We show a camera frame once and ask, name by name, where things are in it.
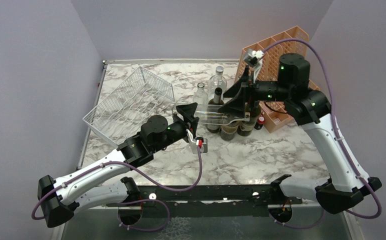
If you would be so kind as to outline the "small clear glass bottle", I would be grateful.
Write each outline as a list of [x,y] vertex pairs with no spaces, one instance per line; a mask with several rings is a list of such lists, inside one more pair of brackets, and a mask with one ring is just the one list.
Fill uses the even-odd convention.
[[198,105],[205,105],[208,103],[208,94],[205,90],[205,83],[199,82],[196,85],[196,92],[192,97],[192,102],[197,103]]

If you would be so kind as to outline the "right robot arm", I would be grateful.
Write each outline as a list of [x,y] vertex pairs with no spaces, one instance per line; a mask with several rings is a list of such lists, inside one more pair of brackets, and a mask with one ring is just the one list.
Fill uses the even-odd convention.
[[382,187],[359,166],[338,127],[334,106],[319,90],[309,87],[310,63],[298,53],[279,58],[276,81],[255,80],[245,69],[240,79],[223,94],[228,102],[220,113],[241,118],[258,102],[283,102],[286,113],[310,137],[321,155],[329,178],[311,180],[285,175],[271,183],[270,199],[281,204],[288,198],[319,203],[328,213],[338,214],[374,195]]

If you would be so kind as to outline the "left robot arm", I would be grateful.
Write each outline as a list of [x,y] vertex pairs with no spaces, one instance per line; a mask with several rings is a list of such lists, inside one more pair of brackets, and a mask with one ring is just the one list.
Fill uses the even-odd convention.
[[158,187],[168,190],[169,187],[153,180],[139,167],[152,161],[155,153],[180,140],[191,144],[193,153],[198,156],[204,153],[204,139],[196,135],[200,120],[195,116],[197,107],[196,102],[177,105],[172,124],[161,115],[153,115],[141,125],[139,132],[88,167],[57,178],[50,175],[40,178],[38,203],[31,213],[32,219],[45,220],[48,228],[54,228],[85,209],[110,203],[128,206],[139,203],[137,185],[128,177],[117,184],[102,185],[129,171],[138,172]]

